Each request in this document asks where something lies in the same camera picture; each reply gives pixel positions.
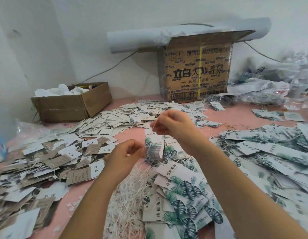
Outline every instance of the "pink table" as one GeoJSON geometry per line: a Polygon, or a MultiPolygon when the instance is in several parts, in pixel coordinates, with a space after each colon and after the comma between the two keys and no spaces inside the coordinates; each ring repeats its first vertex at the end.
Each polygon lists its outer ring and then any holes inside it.
{"type": "MultiPolygon", "coordinates": [[[[138,100],[143,100],[143,99],[162,100],[161,96],[142,96],[142,97],[115,99],[108,106],[106,106],[104,110],[111,110],[128,103],[137,103],[138,100]]],[[[226,108],[226,110],[222,112],[216,112],[213,108],[208,108],[208,110],[204,112],[204,114],[208,116],[208,120],[226,123],[227,125],[222,124],[218,128],[204,127],[199,130],[207,138],[209,138],[212,135],[218,135],[219,132],[228,129],[246,130],[273,123],[272,121],[269,121],[267,119],[257,118],[251,111],[251,109],[255,108],[261,109],[262,107],[257,105],[240,104],[232,108],[226,108]]],[[[279,107],[270,107],[268,108],[268,110],[282,111],[282,109],[279,107]]],[[[300,114],[308,121],[308,108],[302,109],[300,111],[300,114]]],[[[294,126],[296,124],[296,122],[294,121],[283,121],[275,123],[284,126],[294,126]]],[[[144,129],[139,127],[134,127],[124,131],[123,133],[119,133],[117,136],[115,136],[115,138],[119,142],[124,142],[128,139],[135,139],[144,143],[145,142],[144,129]]],[[[91,186],[92,182],[93,181],[88,181],[77,186],[72,186],[69,193],[65,195],[65,197],[60,201],[50,226],[35,233],[31,238],[32,239],[58,238],[73,214],[73,212],[70,212],[68,210],[67,204],[78,201],[79,197],[85,194],[85,192],[91,186]]],[[[215,233],[213,225],[208,225],[202,228],[199,232],[199,238],[214,239],[215,233]]]]}

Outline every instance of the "brown cardboard box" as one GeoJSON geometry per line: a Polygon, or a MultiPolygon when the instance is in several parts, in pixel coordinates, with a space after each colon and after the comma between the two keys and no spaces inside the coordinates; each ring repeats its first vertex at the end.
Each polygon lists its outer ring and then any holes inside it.
{"type": "Polygon", "coordinates": [[[76,122],[93,117],[112,101],[107,82],[77,84],[98,85],[81,95],[31,97],[42,122],[76,122]]]}
{"type": "Polygon", "coordinates": [[[158,51],[160,93],[167,101],[192,102],[206,94],[225,93],[232,46],[254,31],[173,37],[158,51]]]}

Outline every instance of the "table surface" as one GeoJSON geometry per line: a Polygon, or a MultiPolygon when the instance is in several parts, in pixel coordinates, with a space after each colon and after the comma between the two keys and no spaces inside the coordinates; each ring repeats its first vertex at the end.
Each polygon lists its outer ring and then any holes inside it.
{"type": "MultiPolygon", "coordinates": [[[[107,105],[103,110],[112,110],[124,104],[137,103],[138,100],[144,99],[157,99],[163,100],[161,96],[141,96],[141,97],[130,97],[123,99],[115,99],[109,105],[107,105]]],[[[219,132],[236,129],[236,130],[246,130],[252,128],[258,128],[263,125],[276,123],[283,126],[295,126],[297,122],[295,121],[283,121],[283,122],[272,122],[267,119],[257,118],[251,111],[251,109],[261,109],[262,106],[259,105],[248,105],[248,104],[238,104],[236,106],[226,108],[225,111],[217,112],[212,107],[208,107],[207,111],[204,112],[208,116],[207,120],[214,122],[223,123],[218,128],[210,128],[204,126],[204,128],[199,129],[202,134],[207,138],[213,135],[218,135],[219,132]]],[[[268,107],[269,111],[283,111],[280,107],[268,107]]],[[[299,113],[307,120],[308,122],[308,108],[303,108],[299,113]]],[[[125,130],[122,133],[119,133],[115,136],[118,142],[124,142],[129,139],[135,139],[141,143],[145,142],[144,128],[134,127],[128,130],[125,130]]],[[[60,201],[58,208],[54,214],[53,220],[48,227],[38,231],[33,234],[31,239],[53,239],[58,238],[65,228],[67,222],[73,214],[73,211],[69,211],[67,207],[68,203],[75,203],[79,200],[80,196],[83,196],[88,188],[91,186],[93,181],[87,181],[79,185],[72,186],[68,194],[60,201]]],[[[199,232],[200,239],[214,239],[215,232],[213,225],[207,225],[202,228],[199,232]]]]}

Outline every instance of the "barcode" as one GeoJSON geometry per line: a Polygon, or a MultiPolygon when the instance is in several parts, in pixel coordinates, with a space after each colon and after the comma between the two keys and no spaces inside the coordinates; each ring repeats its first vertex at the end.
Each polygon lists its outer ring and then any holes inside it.
{"type": "Polygon", "coordinates": [[[194,92],[190,91],[190,92],[171,94],[171,100],[186,99],[186,98],[194,98],[194,92]]]}

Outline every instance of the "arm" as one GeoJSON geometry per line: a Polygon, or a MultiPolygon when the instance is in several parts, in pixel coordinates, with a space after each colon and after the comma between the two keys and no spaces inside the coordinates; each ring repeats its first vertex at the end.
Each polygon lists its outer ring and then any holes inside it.
{"type": "Polygon", "coordinates": [[[308,238],[308,233],[209,142],[185,113],[168,110],[151,127],[157,134],[173,136],[196,158],[237,238],[308,238]]]}
{"type": "Polygon", "coordinates": [[[112,192],[129,175],[135,163],[145,157],[145,152],[143,144],[128,140],[117,145],[111,154],[104,157],[104,169],[85,194],[60,239],[103,237],[112,192]]]}

